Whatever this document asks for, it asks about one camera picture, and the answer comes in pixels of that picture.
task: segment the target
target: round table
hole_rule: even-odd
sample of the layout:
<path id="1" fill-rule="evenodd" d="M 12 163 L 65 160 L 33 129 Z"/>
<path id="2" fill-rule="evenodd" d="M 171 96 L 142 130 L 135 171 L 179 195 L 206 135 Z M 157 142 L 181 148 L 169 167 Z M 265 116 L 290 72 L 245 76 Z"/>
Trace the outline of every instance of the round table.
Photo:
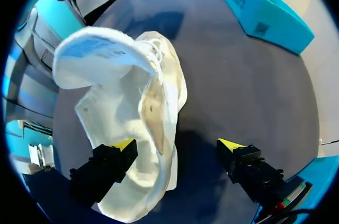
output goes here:
<path id="1" fill-rule="evenodd" d="M 188 101 L 175 143 L 177 188 L 138 223 L 250 223 L 258 205 L 216 161 L 219 137 L 254 144 L 290 178 L 317 156 L 319 122 L 301 57 L 248 37 L 223 0 L 118 0 L 96 26 L 136 38 L 158 31 L 180 58 Z M 80 167 L 91 147 L 75 114 L 87 89 L 60 90 L 53 140 L 57 167 Z"/>

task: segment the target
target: cable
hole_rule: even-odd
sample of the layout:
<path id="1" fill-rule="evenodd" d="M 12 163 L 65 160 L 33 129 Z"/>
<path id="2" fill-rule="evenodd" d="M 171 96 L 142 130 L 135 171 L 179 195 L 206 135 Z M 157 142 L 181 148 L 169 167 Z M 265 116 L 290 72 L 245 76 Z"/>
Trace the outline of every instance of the cable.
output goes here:
<path id="1" fill-rule="evenodd" d="M 263 221 L 258 222 L 262 223 L 262 224 L 273 224 L 273 223 L 277 223 L 279 220 L 291 217 L 291 216 L 295 216 L 295 215 L 299 215 L 299 214 L 310 214 L 313 213 L 314 210 L 313 209 L 298 209 L 298 210 L 293 210 L 293 211 L 288 211 L 288 212 L 282 212 L 280 214 L 277 214 L 275 216 L 272 216 L 269 219 L 264 219 Z"/>

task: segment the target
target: teal panel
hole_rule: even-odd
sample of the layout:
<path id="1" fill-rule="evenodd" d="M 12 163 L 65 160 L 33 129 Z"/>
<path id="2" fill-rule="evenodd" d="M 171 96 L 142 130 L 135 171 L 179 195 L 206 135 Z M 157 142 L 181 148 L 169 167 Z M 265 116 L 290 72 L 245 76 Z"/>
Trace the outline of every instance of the teal panel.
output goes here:
<path id="1" fill-rule="evenodd" d="M 25 158 L 30 157 L 28 144 L 42 144 L 43 146 L 52 145 L 52 140 L 49 139 L 49 136 L 29 128 L 25 128 L 24 131 L 22 131 L 22 129 L 19 128 L 17 121 L 9 122 L 6 125 L 6 141 L 11 153 Z"/>
<path id="2" fill-rule="evenodd" d="M 38 9 L 39 16 L 61 39 L 82 28 L 79 20 L 65 2 L 38 0 L 35 6 Z"/>

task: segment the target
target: blue cardboard box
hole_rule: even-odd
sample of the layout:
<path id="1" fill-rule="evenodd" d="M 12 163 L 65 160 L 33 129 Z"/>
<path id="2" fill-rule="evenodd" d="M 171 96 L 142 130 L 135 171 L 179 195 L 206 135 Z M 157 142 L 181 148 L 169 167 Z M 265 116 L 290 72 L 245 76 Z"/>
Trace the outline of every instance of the blue cardboard box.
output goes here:
<path id="1" fill-rule="evenodd" d="M 314 34 L 282 0 L 225 0 L 247 35 L 300 55 Z"/>

